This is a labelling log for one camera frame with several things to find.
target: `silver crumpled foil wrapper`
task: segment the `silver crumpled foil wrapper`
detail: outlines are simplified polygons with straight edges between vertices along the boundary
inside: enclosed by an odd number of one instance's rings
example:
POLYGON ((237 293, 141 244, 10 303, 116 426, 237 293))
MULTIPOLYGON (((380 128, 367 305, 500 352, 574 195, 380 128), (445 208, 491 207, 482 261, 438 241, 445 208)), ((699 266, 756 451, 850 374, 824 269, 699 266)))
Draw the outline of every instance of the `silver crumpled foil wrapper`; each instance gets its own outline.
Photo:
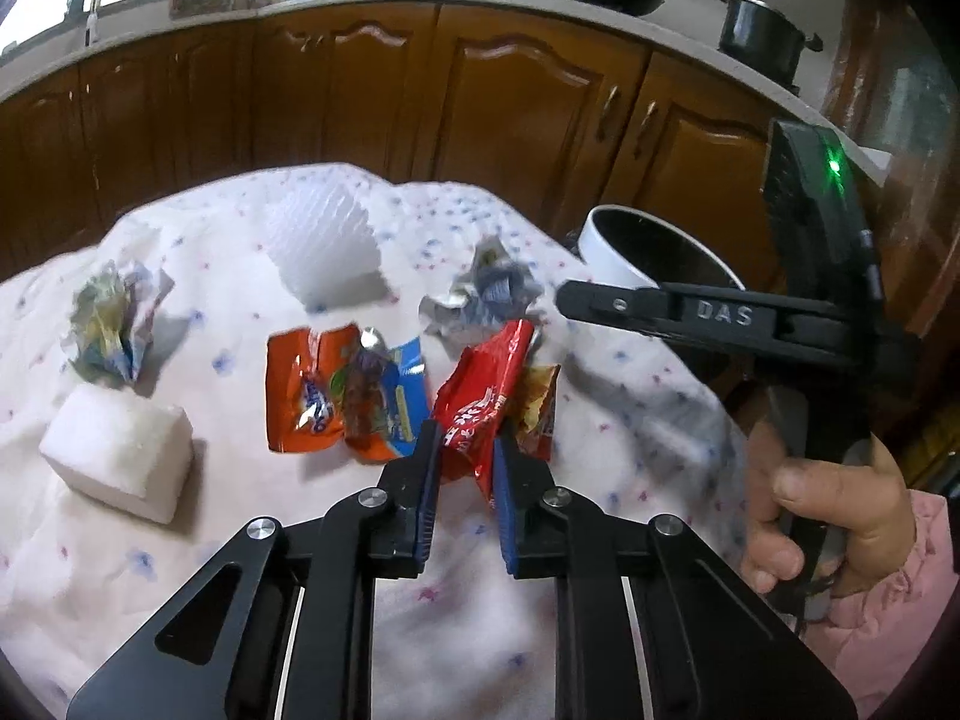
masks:
POLYGON ((498 237, 488 236, 477 244, 469 271, 453 280, 447 295, 421 300, 419 315, 424 332, 458 346, 475 346, 509 319, 536 322, 538 317, 528 312, 543 293, 528 266, 511 259, 498 237))
POLYGON ((110 260, 74 295, 62 346, 80 372, 102 370, 133 384, 154 337, 157 307, 174 288, 163 269, 110 260))

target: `silver screw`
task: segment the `silver screw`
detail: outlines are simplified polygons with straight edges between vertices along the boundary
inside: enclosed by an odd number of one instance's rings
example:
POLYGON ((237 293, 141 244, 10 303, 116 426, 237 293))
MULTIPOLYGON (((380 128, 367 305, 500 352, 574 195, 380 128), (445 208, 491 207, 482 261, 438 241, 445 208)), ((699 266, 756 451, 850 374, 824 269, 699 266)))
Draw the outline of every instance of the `silver screw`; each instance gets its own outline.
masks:
POLYGON ((664 536, 680 536, 683 533, 683 520, 673 514, 661 514, 656 518, 656 531, 664 536))
POLYGON ((277 529, 277 524, 270 517, 261 517, 254 519, 247 526, 247 536, 254 541, 262 541, 264 538, 270 538, 277 529))
POLYGON ((367 509, 376 509, 376 507, 383 506, 387 502, 387 493, 380 488, 367 488, 366 490, 360 490, 357 500, 360 501, 361 506, 367 509))
POLYGON ((563 509, 573 500, 573 493, 567 488, 551 488, 544 493, 544 503, 554 509, 563 509))

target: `hand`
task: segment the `hand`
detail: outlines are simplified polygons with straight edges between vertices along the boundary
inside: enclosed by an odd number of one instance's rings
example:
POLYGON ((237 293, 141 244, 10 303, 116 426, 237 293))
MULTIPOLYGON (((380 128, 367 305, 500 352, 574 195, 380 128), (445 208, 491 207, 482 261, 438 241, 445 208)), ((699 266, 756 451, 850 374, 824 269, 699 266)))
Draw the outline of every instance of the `hand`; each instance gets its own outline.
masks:
MULTIPOLYGON (((773 425, 757 423, 747 441, 747 550, 740 565, 757 593, 803 568, 800 547, 776 526, 781 508, 848 530, 834 596, 868 590, 904 566, 917 539, 910 494, 893 455, 876 437, 872 442, 870 466, 796 460, 786 456, 773 425)), ((836 569, 824 566, 824 573, 836 569)))

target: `cabinet door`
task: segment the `cabinet door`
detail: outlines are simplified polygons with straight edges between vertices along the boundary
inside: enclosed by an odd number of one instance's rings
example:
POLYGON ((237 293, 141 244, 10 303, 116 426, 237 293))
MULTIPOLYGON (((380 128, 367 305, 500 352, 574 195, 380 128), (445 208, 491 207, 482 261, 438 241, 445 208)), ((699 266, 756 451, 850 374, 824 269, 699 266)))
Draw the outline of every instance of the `cabinet door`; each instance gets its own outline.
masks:
POLYGON ((0 105, 0 277, 103 234, 72 67, 0 105))
POLYGON ((562 203, 594 203, 647 47, 525 13, 443 6, 414 180, 463 181, 556 233, 562 203))
POLYGON ((170 89, 178 189, 250 169, 252 54, 248 22, 174 33, 170 89))
POLYGON ((264 20, 253 60, 254 163, 349 162, 407 180, 436 13, 390 2, 264 20))
POLYGON ((83 133, 104 220, 176 189, 167 38, 138 41, 80 65, 83 133))
MULTIPOLYGON (((767 127, 776 109, 733 81, 656 53, 603 193, 685 230, 748 289, 776 280, 761 195, 767 127)), ((563 224, 583 223, 584 208, 563 224)))

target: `white floral tablecloth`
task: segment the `white floral tablecloth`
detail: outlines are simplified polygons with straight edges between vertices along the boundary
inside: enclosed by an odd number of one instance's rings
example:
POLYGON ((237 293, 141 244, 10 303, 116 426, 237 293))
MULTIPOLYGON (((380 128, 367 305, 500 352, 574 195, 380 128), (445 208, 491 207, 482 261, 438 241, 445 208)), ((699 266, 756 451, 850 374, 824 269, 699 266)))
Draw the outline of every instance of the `white floral tablecloth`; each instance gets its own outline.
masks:
MULTIPOLYGON (((349 166, 240 175, 129 214, 98 248, 0 285, 0 650, 57 717, 83 681, 248 519, 320 517, 376 483, 342 445, 275 455, 264 429, 266 340, 356 320, 392 346, 419 332, 425 293, 443 293, 498 234, 546 290, 537 362, 561 362, 553 474, 607 512, 683 517, 730 562, 743 543, 742 437, 660 341, 560 317, 554 290, 583 264, 486 191, 395 187, 349 166), (384 283, 352 307, 306 312, 263 250, 266 202, 337 178, 366 205, 384 283), (78 382, 59 339, 97 263, 135 253, 176 288, 157 319, 137 390, 186 409, 195 466, 169 527, 72 493, 37 451, 78 382)), ((434 392, 455 360, 424 339, 434 392)), ((514 581, 496 519, 470 479, 445 485, 432 557, 416 581, 377 586, 373 716, 553 717, 552 581, 514 581)))

